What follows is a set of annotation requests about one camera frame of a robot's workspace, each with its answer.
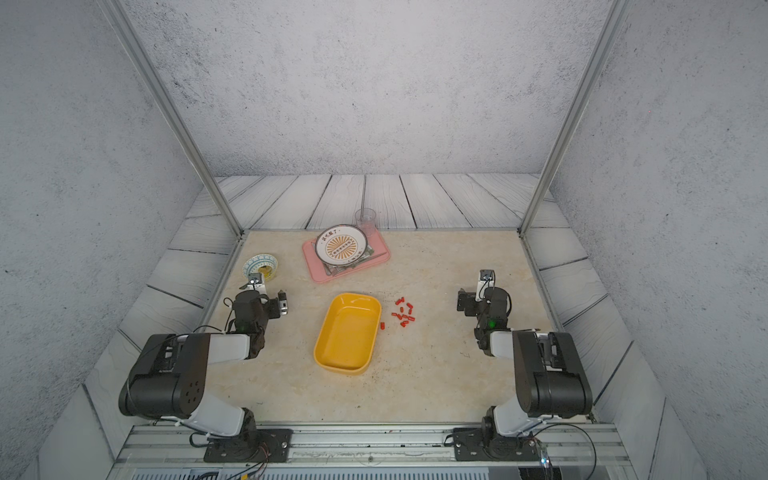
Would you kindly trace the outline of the aluminium frame post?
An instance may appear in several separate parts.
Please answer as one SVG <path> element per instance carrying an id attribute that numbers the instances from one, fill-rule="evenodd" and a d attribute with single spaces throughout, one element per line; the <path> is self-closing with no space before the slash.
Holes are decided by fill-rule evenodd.
<path id="1" fill-rule="evenodd" d="M 564 160 L 567 148 L 588 105 L 591 92 L 600 78 L 631 4 L 632 1 L 629 0 L 615 0 L 610 5 L 601 33 L 586 64 L 578 88 L 541 171 L 521 226 L 518 229 L 521 239 L 524 239 L 528 231 L 533 227 L 533 222 L 544 202 L 546 192 L 549 190 Z"/>
<path id="2" fill-rule="evenodd" d="M 193 136 L 182 119 L 171 95 L 143 46 L 123 5 L 117 0 L 101 0 L 98 4 L 110 23 L 131 63 L 149 89 L 161 115 L 180 144 L 204 189 L 237 239 L 244 235 L 244 228 L 234 215 L 229 202 L 214 179 Z"/>

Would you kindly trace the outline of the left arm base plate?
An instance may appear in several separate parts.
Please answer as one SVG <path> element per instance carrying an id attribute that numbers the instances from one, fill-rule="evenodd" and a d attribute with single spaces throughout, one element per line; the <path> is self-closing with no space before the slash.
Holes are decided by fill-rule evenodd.
<path id="1" fill-rule="evenodd" d="M 249 429 L 229 438 L 212 439 L 205 449 L 205 463 L 285 463 L 292 429 Z"/>

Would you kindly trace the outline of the small patterned bowl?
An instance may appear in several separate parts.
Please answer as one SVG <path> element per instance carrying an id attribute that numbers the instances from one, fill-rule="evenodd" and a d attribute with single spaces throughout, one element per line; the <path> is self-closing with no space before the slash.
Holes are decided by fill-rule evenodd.
<path id="1" fill-rule="evenodd" d="M 243 274 L 247 279 L 261 274 L 264 281 L 271 280 L 278 269 L 278 259 L 271 254 L 261 253 L 249 258 L 243 265 Z"/>

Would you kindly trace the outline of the yellow plastic storage box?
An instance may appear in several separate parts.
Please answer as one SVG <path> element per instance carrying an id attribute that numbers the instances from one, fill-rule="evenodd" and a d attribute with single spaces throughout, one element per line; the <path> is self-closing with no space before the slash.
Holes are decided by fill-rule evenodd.
<path id="1" fill-rule="evenodd" d="M 364 373 L 373 356 L 381 313 L 381 303 L 372 296 L 337 295 L 329 306 L 315 343 L 315 363 L 344 375 Z"/>

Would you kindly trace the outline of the left aluminium frame post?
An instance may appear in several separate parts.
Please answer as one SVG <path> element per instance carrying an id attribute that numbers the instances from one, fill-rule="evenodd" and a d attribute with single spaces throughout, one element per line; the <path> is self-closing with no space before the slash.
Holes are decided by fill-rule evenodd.
<path id="1" fill-rule="evenodd" d="M 143 46 L 123 5 L 117 0 L 101 0 L 98 4 L 110 23 L 131 63 L 149 89 L 161 115 L 180 144 L 204 189 L 237 239 L 244 235 L 244 228 L 234 215 L 229 202 L 214 179 L 193 136 L 182 119 L 171 95 Z"/>

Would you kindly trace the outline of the aluminium front rail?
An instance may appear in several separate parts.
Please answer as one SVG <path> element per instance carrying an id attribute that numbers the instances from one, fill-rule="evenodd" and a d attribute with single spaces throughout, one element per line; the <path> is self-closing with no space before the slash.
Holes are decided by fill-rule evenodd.
<path id="1" fill-rule="evenodd" d="M 444 440 L 476 424 L 264 424 L 292 429 L 285 463 L 205 463 L 204 448 L 170 425 L 136 426 L 113 465 L 111 479 L 485 478 L 494 469 L 542 479 L 634 479 L 636 473 L 611 424 L 538 426 L 516 438 L 536 447 L 538 462 L 459 462 Z"/>

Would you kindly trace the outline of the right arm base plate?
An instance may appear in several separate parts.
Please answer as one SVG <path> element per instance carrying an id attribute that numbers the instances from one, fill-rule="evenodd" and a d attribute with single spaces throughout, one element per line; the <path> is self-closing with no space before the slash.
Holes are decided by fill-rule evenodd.
<path id="1" fill-rule="evenodd" d="M 540 455 L 529 441 L 484 432 L 480 427 L 454 428 L 444 440 L 459 462 L 538 462 Z"/>

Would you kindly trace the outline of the white plate orange sunburst pattern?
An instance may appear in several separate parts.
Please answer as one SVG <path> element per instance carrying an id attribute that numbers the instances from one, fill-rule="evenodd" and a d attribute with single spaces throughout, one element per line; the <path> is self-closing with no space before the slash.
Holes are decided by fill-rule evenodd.
<path id="1" fill-rule="evenodd" d="M 368 240 L 359 228 L 340 224 L 320 233 L 315 242 L 318 258 L 330 266 L 347 266 L 358 261 L 366 249 Z"/>

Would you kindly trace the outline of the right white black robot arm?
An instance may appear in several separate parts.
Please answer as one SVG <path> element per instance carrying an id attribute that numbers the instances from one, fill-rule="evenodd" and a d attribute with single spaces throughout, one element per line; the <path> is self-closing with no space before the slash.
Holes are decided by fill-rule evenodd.
<path id="1" fill-rule="evenodd" d="M 513 362 L 516 398 L 489 408 L 481 427 L 486 441 L 591 413 L 592 389 L 570 334 L 511 328 L 511 296 L 501 288 L 461 289 L 456 309 L 476 319 L 473 333 L 485 355 Z"/>

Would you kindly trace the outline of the clear plastic cup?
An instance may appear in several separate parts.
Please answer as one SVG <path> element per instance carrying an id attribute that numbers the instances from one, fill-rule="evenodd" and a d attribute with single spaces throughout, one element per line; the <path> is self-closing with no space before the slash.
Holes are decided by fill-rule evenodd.
<path id="1" fill-rule="evenodd" d="M 361 208 L 355 212 L 355 224 L 356 227 L 361 230 L 366 236 L 371 236 L 375 233 L 376 227 L 376 211 L 371 208 Z"/>

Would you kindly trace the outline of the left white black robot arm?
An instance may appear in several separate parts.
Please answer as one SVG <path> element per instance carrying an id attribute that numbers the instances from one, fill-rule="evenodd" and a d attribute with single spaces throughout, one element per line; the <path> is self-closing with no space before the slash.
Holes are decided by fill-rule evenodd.
<path id="1" fill-rule="evenodd" d="M 256 358 L 269 322 L 288 311 L 287 294 L 243 290 L 231 311 L 225 332 L 150 336 L 120 391 L 121 414 L 177 422 L 212 437 L 241 435 L 252 413 L 206 391 L 208 367 Z"/>

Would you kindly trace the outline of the pink plastic tray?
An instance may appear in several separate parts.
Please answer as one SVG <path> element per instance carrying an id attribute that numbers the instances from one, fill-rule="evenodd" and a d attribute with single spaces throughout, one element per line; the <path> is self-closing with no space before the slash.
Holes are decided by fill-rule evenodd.
<path id="1" fill-rule="evenodd" d="M 347 266 L 330 266 L 323 263 L 315 253 L 315 242 L 317 237 L 307 240 L 302 245 L 302 251 L 310 276 L 316 283 L 327 283 L 333 279 L 341 278 L 345 275 L 383 264 L 391 257 L 390 251 L 381 233 L 376 229 L 373 235 L 366 236 L 368 240 L 368 248 L 358 261 Z"/>

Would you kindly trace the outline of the right aluminium frame post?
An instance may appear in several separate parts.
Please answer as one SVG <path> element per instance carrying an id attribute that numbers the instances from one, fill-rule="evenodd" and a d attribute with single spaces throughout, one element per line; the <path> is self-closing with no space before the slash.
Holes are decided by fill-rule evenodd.
<path id="1" fill-rule="evenodd" d="M 591 92 L 600 78 L 631 4 L 632 1 L 629 0 L 615 0 L 610 5 L 601 33 L 586 64 L 578 88 L 541 171 L 521 226 L 518 229 L 521 239 L 524 239 L 528 231 L 533 227 L 533 222 L 544 202 L 546 192 L 549 190 L 564 160 L 567 148 L 588 105 Z"/>

